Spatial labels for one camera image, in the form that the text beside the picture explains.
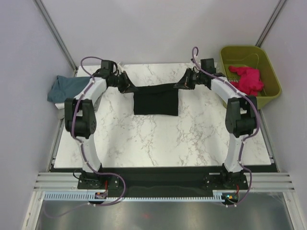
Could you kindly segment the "black t shirt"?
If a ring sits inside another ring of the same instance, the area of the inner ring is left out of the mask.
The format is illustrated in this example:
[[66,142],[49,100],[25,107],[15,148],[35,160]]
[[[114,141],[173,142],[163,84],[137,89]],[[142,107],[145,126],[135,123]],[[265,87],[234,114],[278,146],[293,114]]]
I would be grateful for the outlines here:
[[178,89],[173,83],[143,86],[133,96],[135,115],[178,116]]

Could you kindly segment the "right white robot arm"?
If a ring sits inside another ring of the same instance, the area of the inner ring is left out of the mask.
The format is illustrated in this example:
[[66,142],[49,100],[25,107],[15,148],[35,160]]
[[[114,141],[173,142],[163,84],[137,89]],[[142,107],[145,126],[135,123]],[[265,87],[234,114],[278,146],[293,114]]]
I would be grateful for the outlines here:
[[213,58],[202,59],[195,67],[186,69],[183,77],[175,83],[175,89],[194,90],[196,85],[204,85],[216,93],[226,105],[225,126],[229,133],[229,146],[220,184],[232,188],[237,183],[234,173],[244,169],[242,162],[243,147],[248,138],[255,136],[260,129],[257,99],[236,89],[227,77],[216,72]]

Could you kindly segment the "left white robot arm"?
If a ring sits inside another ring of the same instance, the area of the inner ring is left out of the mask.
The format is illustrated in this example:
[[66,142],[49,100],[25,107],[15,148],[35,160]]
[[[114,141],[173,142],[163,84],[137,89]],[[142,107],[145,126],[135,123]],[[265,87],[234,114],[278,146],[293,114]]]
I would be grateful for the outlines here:
[[92,173],[88,182],[94,188],[101,188],[105,184],[105,176],[99,172],[102,163],[94,142],[97,127],[94,105],[109,87],[117,88],[122,94],[138,91],[119,64],[112,60],[99,60],[101,66],[96,72],[91,74],[85,70],[90,76],[85,88],[64,102],[65,129],[78,144],[83,161],[82,169],[85,173]]

